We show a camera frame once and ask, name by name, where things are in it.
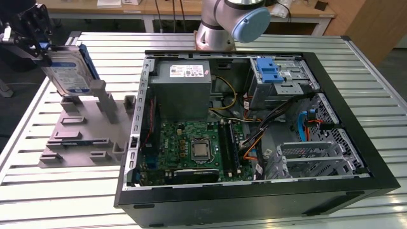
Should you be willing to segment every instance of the blue cable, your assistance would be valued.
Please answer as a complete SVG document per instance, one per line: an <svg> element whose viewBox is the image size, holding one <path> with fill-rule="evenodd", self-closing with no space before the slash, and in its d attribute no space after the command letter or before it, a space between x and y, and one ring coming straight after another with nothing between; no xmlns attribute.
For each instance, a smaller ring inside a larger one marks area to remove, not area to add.
<svg viewBox="0 0 407 229"><path fill-rule="evenodd" d="M307 141L307 137L306 137L306 133L303 130L303 120L302 120L302 116L307 116L307 112L303 111L302 113L299 113L299 119L298 119L298 129L299 129L299 138L303 142Z"/></svg>

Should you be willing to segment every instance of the blue hard drive label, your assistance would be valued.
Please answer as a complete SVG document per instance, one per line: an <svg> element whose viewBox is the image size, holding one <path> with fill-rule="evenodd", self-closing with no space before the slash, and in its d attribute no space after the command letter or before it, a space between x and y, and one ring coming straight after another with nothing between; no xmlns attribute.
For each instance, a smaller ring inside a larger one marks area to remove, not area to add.
<svg viewBox="0 0 407 229"><path fill-rule="evenodd" d="M52 62L51 67L76 67L76 63L69 63L69 62Z"/></svg>
<svg viewBox="0 0 407 229"><path fill-rule="evenodd" d="M53 77L65 91L79 94L91 91L89 85L80 74L76 63L53 62L51 69Z"/></svg>

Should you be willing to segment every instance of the power supply label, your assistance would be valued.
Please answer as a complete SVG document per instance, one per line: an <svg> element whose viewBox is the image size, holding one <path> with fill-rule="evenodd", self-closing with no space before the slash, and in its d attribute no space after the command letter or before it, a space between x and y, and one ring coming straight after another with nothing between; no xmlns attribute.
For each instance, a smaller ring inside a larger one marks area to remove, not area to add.
<svg viewBox="0 0 407 229"><path fill-rule="evenodd" d="M169 77L204 77L203 65L172 65Z"/></svg>

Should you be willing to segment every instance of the black cable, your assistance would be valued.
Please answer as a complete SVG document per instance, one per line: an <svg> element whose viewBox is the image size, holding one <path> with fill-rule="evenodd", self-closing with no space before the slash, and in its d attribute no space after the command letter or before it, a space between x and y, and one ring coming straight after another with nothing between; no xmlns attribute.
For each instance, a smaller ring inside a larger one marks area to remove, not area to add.
<svg viewBox="0 0 407 229"><path fill-rule="evenodd" d="M172 0L172 13L173 13L173 33L176 33L176 3Z"/></svg>
<svg viewBox="0 0 407 229"><path fill-rule="evenodd" d="M292 18L291 18L291 11L290 8L287 6L284 6L284 8L288 10L288 21L287 22L292 22Z"/></svg>
<svg viewBox="0 0 407 229"><path fill-rule="evenodd" d="M163 33L163 23L161 23L161 15L160 15L160 10L159 10L157 0L155 0L155 7L157 8L157 14L159 14L160 33Z"/></svg>
<svg viewBox="0 0 407 229"><path fill-rule="evenodd" d="M184 5L183 5L183 0L179 0L180 3L180 10L183 12L183 26L184 26L184 32L187 32L187 26L186 26L186 14L184 14Z"/></svg>
<svg viewBox="0 0 407 229"><path fill-rule="evenodd" d="M268 113L268 115L266 116L266 118L263 119L263 121L260 122L259 126L258 126L258 131L255 132L255 134L244 140L244 144L247 144L251 140L254 140L268 128L270 123L280 116L286 113L290 105L296 102L298 100L306 99L306 98L311 98L315 96L315 93L307 93L304 95L296 95L294 97L291 97L286 102L283 102L276 108L272 109L272 111Z"/></svg>
<svg viewBox="0 0 407 229"><path fill-rule="evenodd" d="M226 117L224 115L222 115L218 111L211 110L215 114L218 114L220 117L223 117L224 119L228 119L228 117Z"/></svg>

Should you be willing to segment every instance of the slotted aluminum table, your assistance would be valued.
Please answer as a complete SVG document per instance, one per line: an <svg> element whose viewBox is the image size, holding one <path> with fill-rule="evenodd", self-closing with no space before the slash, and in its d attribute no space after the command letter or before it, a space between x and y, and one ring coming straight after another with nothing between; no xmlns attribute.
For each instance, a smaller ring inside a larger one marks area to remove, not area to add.
<svg viewBox="0 0 407 229"><path fill-rule="evenodd" d="M192 34L84 32L67 44L76 42L88 46L100 78L116 99L136 95L144 50L194 49ZM236 46L240 51L316 53L402 187L328 216L194 228L406 228L407 106L354 43L340 37L266 35ZM45 79L0 156L1 228L136 228L132 219L112 206L119 166L36 166L61 111L59 102L60 96Z"/></svg>

